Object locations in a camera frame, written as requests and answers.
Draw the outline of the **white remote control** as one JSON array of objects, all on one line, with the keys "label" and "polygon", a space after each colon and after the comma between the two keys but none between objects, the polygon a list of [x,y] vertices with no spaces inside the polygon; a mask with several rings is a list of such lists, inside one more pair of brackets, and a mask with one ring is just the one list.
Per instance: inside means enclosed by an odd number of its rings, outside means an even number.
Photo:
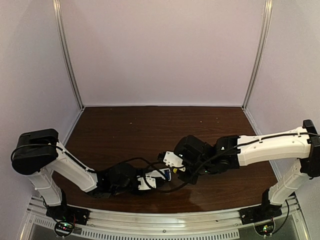
[{"label": "white remote control", "polygon": [[149,171],[145,174],[145,176],[154,177],[156,179],[156,186],[160,185],[162,182],[169,182],[165,179],[165,175],[162,172],[163,169],[165,168],[162,168],[160,170]]}]

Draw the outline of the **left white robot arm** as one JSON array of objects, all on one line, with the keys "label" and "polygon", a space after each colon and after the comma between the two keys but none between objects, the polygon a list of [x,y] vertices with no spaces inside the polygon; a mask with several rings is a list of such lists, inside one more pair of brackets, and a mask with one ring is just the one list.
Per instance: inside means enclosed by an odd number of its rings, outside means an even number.
[{"label": "left white robot arm", "polygon": [[53,128],[21,134],[10,158],[13,169],[27,176],[49,207],[60,206],[65,200],[63,190],[53,180],[53,172],[93,198],[109,198],[157,187],[154,176],[145,176],[142,169],[128,162],[100,171],[89,168],[60,143],[59,134]]}]

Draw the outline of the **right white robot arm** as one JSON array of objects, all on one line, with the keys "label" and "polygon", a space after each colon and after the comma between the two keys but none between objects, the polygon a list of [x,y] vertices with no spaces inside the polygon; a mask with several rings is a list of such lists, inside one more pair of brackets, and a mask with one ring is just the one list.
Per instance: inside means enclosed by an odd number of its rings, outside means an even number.
[{"label": "right white robot arm", "polygon": [[277,211],[307,179],[320,175],[320,136],[312,120],[295,129],[267,135],[232,135],[214,145],[188,135],[166,153],[167,166],[185,183],[195,184],[200,174],[220,174],[251,164],[294,159],[282,180],[263,193],[259,213]]}]

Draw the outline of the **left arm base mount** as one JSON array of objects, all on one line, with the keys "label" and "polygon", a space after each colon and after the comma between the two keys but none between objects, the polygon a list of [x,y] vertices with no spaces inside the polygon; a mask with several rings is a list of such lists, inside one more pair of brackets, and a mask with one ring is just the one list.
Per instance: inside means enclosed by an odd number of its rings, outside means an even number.
[{"label": "left arm base mount", "polygon": [[73,233],[76,225],[85,226],[87,224],[90,211],[69,205],[47,206],[46,215],[54,220],[53,230],[56,235],[66,238]]}]

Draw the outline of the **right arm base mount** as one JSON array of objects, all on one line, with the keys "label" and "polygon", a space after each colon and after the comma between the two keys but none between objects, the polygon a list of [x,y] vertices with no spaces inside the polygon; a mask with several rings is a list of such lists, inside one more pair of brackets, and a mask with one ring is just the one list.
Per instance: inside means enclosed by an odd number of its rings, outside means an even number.
[{"label": "right arm base mount", "polygon": [[240,209],[242,225],[253,224],[255,232],[264,238],[270,237],[275,231],[275,217],[282,215],[281,205],[260,204]]}]

